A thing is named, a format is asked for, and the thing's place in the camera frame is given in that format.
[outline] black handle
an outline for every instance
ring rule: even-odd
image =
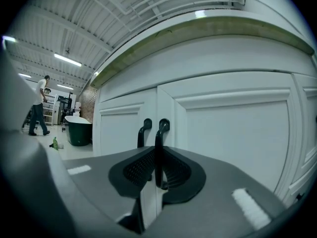
[[[146,118],[143,123],[143,127],[140,128],[138,134],[138,148],[144,146],[144,131],[152,128],[152,120],[150,118]]]
[[[169,120],[162,119],[159,121],[159,129],[155,137],[155,182],[157,187],[167,189],[167,183],[163,182],[163,134],[169,131]]]

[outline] cabinet door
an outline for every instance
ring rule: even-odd
[[[231,163],[283,198],[295,174],[301,114],[292,76],[234,72],[158,87],[164,144]]]
[[[301,98],[303,145],[294,182],[303,176],[317,161],[317,78],[294,74]]]
[[[137,148],[138,131],[146,118],[145,146],[154,145],[157,131],[156,89],[118,97],[95,106],[94,155],[109,155]]]

